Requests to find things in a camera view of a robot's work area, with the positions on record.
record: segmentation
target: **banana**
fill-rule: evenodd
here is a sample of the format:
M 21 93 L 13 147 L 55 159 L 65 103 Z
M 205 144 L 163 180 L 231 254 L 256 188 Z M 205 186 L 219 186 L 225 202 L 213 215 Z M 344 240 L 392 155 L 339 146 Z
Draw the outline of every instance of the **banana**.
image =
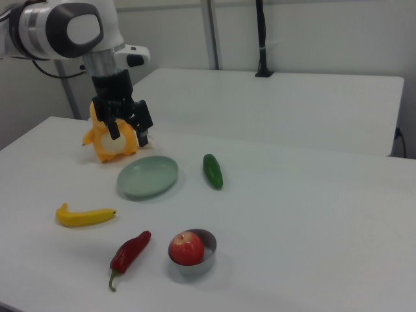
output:
M 116 211 L 110 208 L 83 211 L 75 213 L 68 211 L 68 204 L 63 203 L 61 208 L 57 209 L 57 219 L 63 225 L 67 227 L 74 226 L 89 226 L 91 224 L 97 224 L 110 220 Z

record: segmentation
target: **orange plush toy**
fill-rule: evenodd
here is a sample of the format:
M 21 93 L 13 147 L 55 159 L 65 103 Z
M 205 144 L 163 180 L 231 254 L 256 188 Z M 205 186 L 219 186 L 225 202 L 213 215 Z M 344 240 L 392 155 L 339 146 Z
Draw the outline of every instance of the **orange plush toy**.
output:
M 116 155 L 132 156 L 137 152 L 138 144 L 134 129 L 124 120 L 117 119 L 120 137 L 113 140 L 104 122 L 97 120 L 94 104 L 90 105 L 92 129 L 83 138 L 83 145 L 93 143 L 98 159 L 102 163 L 111 161 Z

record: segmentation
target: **ceramic plate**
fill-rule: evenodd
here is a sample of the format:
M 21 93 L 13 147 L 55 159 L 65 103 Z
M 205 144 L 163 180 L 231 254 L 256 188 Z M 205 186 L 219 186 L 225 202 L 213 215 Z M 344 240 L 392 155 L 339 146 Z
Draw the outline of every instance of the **ceramic plate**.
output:
M 164 156 L 144 157 L 118 174 L 117 186 L 130 196 L 151 196 L 166 190 L 177 179 L 176 162 Z

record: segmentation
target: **apple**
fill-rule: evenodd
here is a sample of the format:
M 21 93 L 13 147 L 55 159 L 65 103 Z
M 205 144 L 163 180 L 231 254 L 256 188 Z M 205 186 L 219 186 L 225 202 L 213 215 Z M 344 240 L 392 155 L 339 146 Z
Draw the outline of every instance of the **apple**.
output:
M 170 242 L 170 257 L 179 265 L 197 265 L 203 259 L 203 242 L 197 234 L 184 231 Z

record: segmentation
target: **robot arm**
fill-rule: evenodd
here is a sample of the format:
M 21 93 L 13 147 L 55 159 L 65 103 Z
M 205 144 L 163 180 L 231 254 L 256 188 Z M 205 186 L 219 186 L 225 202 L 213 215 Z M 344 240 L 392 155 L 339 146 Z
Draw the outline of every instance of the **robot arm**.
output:
M 153 125 L 145 101 L 134 102 L 128 68 L 150 61 L 147 48 L 125 45 L 112 0 L 32 0 L 0 16 L 0 58 L 32 60 L 83 57 L 97 96 L 97 118 L 120 136 L 116 118 L 135 129 L 140 146 Z

